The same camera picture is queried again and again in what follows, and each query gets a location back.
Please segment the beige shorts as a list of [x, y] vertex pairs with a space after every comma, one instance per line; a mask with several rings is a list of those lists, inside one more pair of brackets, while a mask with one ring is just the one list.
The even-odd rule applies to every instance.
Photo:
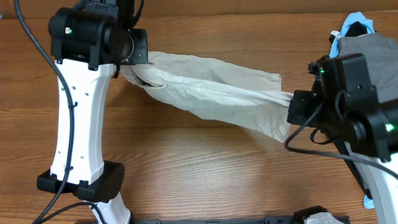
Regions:
[[290, 124], [291, 93], [282, 91], [278, 73], [234, 65], [215, 58], [149, 52], [142, 65], [123, 65], [121, 73], [151, 97], [201, 119], [259, 131], [284, 142]]

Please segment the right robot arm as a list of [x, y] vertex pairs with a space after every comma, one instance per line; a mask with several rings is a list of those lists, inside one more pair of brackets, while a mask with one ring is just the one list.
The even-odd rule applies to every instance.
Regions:
[[[308, 64], [315, 76], [310, 91], [297, 90], [290, 101], [287, 122], [298, 126], [284, 143], [287, 150], [333, 157], [346, 162], [365, 195], [373, 200], [379, 223], [397, 223], [397, 100], [380, 103], [363, 54]], [[303, 128], [310, 137], [324, 133], [338, 152], [291, 147]]]

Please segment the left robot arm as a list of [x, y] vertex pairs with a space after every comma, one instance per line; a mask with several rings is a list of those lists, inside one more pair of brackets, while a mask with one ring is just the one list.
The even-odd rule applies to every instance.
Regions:
[[82, 1], [49, 21], [51, 54], [60, 72], [57, 146], [37, 188], [71, 193], [88, 205], [98, 223], [132, 223], [121, 187], [125, 168], [103, 159], [102, 130], [109, 82], [122, 66], [148, 61], [147, 33], [136, 24], [134, 1]]

